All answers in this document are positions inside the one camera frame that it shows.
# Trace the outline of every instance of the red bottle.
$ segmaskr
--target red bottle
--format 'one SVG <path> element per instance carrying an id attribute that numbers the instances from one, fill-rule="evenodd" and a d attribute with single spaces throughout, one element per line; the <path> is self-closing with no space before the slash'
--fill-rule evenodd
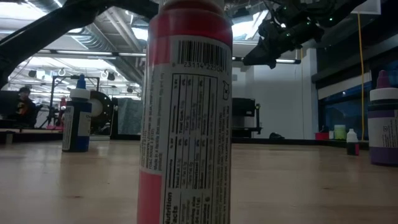
<path id="1" fill-rule="evenodd" d="M 206 0 L 149 24 L 138 224 L 229 223 L 231 26 Z"/>

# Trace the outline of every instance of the white label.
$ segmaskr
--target white label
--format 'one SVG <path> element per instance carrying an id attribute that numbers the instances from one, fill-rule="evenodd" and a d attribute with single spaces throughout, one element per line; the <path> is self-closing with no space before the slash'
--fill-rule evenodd
<path id="1" fill-rule="evenodd" d="M 91 113 L 80 112 L 78 136 L 90 136 Z"/>
<path id="2" fill-rule="evenodd" d="M 398 110 L 393 112 L 391 117 L 368 119 L 369 147 L 398 147 Z"/>
<path id="3" fill-rule="evenodd" d="M 73 123 L 74 110 L 75 108 L 73 106 L 67 106 L 63 114 L 62 150 L 70 149 L 70 139 L 72 137 L 72 123 Z"/>
<path id="4" fill-rule="evenodd" d="M 147 69 L 141 170 L 162 176 L 161 224 L 229 223 L 231 50 L 170 37 L 171 63 Z"/>

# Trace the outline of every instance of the person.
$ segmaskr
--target person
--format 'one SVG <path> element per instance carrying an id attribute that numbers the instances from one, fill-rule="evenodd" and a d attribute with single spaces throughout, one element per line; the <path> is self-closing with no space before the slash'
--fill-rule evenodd
<path id="1" fill-rule="evenodd" d="M 15 119 L 17 123 L 33 128 L 36 123 L 36 105 L 29 98 L 30 89 L 22 87 L 19 89 L 19 100 L 17 110 L 10 118 Z"/>

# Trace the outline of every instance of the blue bottle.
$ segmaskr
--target blue bottle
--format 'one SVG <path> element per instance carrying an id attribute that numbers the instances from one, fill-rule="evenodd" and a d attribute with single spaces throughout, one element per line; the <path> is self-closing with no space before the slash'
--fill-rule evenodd
<path id="1" fill-rule="evenodd" d="M 86 90 L 83 74 L 77 81 L 76 88 L 70 91 L 71 101 L 67 102 L 64 113 L 63 152 L 87 152 L 90 141 L 91 103 L 90 91 Z"/>

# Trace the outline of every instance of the barcode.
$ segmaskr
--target barcode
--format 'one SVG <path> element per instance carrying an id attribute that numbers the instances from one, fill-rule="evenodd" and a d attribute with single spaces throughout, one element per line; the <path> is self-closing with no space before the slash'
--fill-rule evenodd
<path id="1" fill-rule="evenodd" d="M 215 44 L 179 40 L 177 63 L 184 67 L 201 67 L 224 72 L 227 66 L 227 50 Z"/>

